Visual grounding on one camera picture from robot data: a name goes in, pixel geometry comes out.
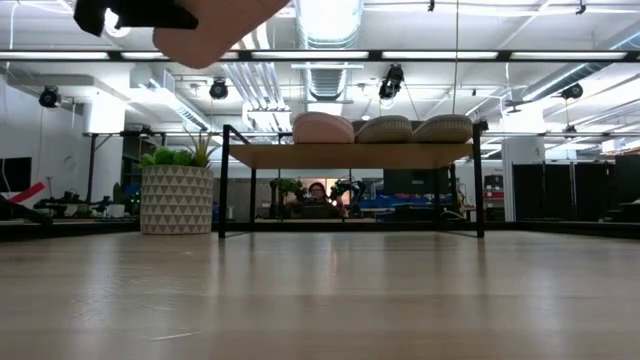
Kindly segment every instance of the wooden shelf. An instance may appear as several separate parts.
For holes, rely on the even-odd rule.
[[[473,153],[471,144],[230,145],[254,169],[437,169]]]

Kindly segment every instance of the cushion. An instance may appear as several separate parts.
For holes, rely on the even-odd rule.
[[[362,144],[404,143],[411,139],[411,121],[404,116],[380,116],[360,128],[356,142]]]
[[[171,60],[202,69],[218,61],[288,3],[289,0],[181,0],[180,4],[198,19],[198,27],[156,28],[153,44]]]
[[[351,125],[353,125],[353,132],[355,132],[357,134],[358,131],[360,131],[360,129],[362,129],[362,127],[366,123],[367,123],[367,121],[365,121],[365,120],[356,120],[356,121],[352,122]]]
[[[307,112],[293,121],[295,144],[353,144],[354,139],[351,122],[342,116]]]
[[[417,143],[460,143],[473,135],[473,122],[464,115],[438,115],[420,125],[411,137]]]

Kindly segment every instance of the white geometric planter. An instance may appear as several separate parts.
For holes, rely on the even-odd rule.
[[[144,234],[211,232],[213,172],[205,168],[155,165],[142,170],[140,229]]]

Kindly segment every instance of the wooden floor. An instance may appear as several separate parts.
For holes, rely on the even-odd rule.
[[[0,358],[640,359],[640,243],[514,232],[2,243]]]

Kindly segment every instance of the pillar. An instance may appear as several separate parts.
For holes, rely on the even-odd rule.
[[[502,117],[502,129],[505,132],[545,131],[543,108],[536,103],[523,107],[522,112]],[[502,140],[502,167],[504,169],[504,210],[505,220],[515,221],[515,194],[513,187],[513,165],[535,164],[545,160],[543,137],[512,137]]]
[[[85,105],[85,127],[90,133],[116,133],[124,130],[125,103],[106,92],[98,92]],[[96,146],[105,137],[99,137]],[[91,201],[113,197],[113,185],[121,181],[123,139],[113,136],[95,153]]]

